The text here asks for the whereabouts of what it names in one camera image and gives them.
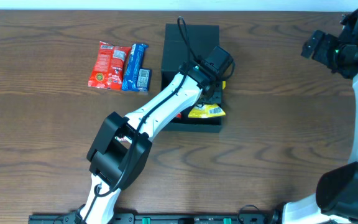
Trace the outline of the yellow snack bag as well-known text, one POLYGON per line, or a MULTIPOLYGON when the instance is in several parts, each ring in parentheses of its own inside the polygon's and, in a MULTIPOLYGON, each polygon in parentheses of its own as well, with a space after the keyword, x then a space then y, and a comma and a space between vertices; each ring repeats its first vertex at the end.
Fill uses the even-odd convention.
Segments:
POLYGON ((226 112, 217 104, 196 103, 188 113, 189 118, 217 118, 225 116, 226 112))

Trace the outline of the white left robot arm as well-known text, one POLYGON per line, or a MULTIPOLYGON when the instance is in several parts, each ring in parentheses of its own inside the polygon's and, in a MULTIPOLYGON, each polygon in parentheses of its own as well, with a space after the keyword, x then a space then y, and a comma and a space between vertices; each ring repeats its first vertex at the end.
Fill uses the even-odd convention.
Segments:
POLYGON ((233 57, 216 46, 206 58, 189 59, 173 80, 139 109, 103 121, 86 158, 91 190, 77 213, 77 223, 109 223, 119 194, 143 171, 156 135, 201 96, 211 95, 224 73, 234 68, 233 57))

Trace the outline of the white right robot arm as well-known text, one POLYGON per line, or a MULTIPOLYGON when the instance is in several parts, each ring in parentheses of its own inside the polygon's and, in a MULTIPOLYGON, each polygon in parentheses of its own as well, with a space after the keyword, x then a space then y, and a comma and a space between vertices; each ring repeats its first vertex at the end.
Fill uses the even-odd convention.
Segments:
POLYGON ((339 36, 315 30, 301 56, 352 82, 356 118, 350 156, 346 165, 321 176, 314 194, 277 207, 270 223, 358 223, 358 8, 340 23, 339 36))

